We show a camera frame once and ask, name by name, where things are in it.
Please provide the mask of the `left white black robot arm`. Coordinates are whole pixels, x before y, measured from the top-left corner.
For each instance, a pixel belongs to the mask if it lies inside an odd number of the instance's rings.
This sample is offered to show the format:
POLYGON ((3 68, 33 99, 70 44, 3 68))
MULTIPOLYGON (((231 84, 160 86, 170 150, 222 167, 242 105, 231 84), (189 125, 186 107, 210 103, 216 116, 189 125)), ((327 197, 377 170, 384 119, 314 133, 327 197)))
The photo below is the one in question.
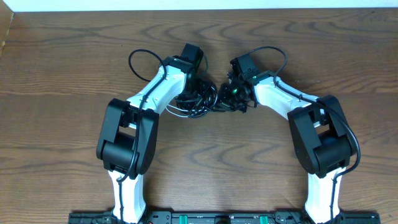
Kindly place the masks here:
POLYGON ((113 182, 115 223, 142 218, 144 174, 154 158, 159 117, 167 105, 193 81, 203 56, 167 57, 157 75, 126 101, 112 99, 107 107, 96 148, 113 182))

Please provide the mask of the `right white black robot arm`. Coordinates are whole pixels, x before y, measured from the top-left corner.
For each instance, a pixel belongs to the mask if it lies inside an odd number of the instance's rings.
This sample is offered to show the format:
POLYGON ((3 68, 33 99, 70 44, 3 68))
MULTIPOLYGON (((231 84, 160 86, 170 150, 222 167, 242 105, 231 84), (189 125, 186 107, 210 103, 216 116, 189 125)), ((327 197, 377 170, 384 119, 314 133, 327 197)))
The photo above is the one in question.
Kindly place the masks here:
POLYGON ((308 174, 304 212, 311 223, 346 223, 338 196, 342 177, 360 161, 359 142, 349 127, 338 99, 307 95, 285 84, 271 72, 244 79, 229 74, 219 91, 220 105, 246 111, 249 102, 274 110, 289 122, 295 155, 308 174))

